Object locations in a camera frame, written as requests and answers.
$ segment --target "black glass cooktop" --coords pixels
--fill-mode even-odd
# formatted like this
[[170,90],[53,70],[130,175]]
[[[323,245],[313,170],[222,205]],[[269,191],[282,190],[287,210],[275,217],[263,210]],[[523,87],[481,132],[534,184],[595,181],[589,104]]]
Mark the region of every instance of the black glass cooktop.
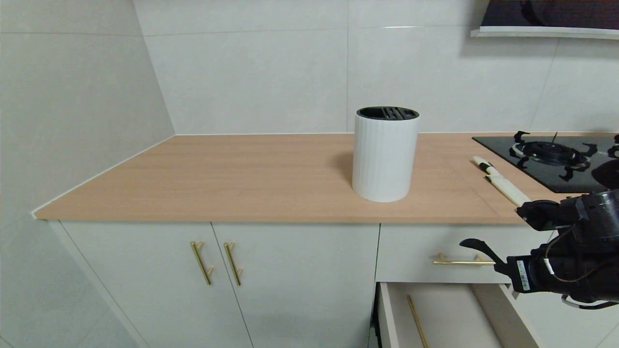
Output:
[[619,188],[619,135],[473,137],[554,193]]

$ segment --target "wooden countertop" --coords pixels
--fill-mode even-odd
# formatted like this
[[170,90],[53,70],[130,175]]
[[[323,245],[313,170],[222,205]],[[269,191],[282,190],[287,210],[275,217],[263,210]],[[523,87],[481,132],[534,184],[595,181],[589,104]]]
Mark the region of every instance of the wooden countertop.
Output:
[[175,136],[35,212],[38,219],[521,224],[470,160],[481,156],[531,199],[554,194],[471,139],[427,133],[410,194],[376,203],[352,189],[353,134]]

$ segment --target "barcode label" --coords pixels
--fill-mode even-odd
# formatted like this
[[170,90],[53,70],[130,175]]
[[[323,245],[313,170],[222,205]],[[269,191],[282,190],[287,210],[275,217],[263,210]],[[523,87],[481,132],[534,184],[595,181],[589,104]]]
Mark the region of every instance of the barcode label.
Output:
[[524,291],[529,291],[531,287],[529,286],[529,278],[527,278],[527,270],[524,269],[524,261],[518,260],[516,261],[518,265],[518,272],[520,272],[520,281],[522,282],[522,289]]

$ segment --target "drawer handle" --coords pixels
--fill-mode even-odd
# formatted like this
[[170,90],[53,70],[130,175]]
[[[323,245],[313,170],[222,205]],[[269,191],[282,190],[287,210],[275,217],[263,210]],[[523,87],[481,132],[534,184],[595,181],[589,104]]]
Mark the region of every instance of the drawer handle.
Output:
[[194,255],[196,255],[196,260],[198,265],[200,265],[200,270],[202,271],[202,275],[204,276],[204,279],[206,279],[206,284],[210,285],[210,274],[213,273],[213,267],[209,267],[208,269],[204,268],[204,263],[202,262],[202,258],[200,257],[200,249],[202,248],[202,245],[204,245],[204,242],[201,241],[200,243],[196,244],[196,242],[192,241],[191,243],[189,243],[191,245],[191,249],[194,251]]
[[482,259],[479,254],[475,255],[475,258],[472,261],[456,261],[456,260],[448,260],[445,258],[445,254],[438,253],[438,259],[432,261],[433,264],[459,264],[465,266],[494,266],[494,261],[487,261]]
[[228,261],[230,262],[230,267],[232,268],[232,274],[234,274],[234,280],[236,280],[236,285],[241,286],[241,273],[243,273],[242,268],[236,268],[234,264],[234,259],[232,258],[232,248],[234,248],[234,242],[232,243],[224,243],[223,248],[226,249],[226,254],[228,255]]
[[423,333],[422,322],[419,320],[419,316],[417,316],[417,311],[415,310],[415,305],[413,304],[413,299],[410,298],[410,295],[406,295],[409,300],[410,312],[413,313],[413,319],[415,319],[415,325],[417,325],[417,331],[419,331],[419,337],[422,339],[423,348],[428,348],[428,341],[425,338],[425,334]]

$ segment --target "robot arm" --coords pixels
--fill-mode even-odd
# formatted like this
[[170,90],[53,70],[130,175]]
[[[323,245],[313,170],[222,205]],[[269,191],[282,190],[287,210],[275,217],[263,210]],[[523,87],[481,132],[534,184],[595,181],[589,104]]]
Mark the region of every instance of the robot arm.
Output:
[[460,245],[487,254],[517,292],[554,292],[568,304],[568,296],[582,303],[607,301],[571,304],[589,310],[619,304],[619,189],[560,203],[527,202],[516,212],[532,228],[557,230],[558,236],[529,255],[508,256],[506,262],[484,241],[466,239]]

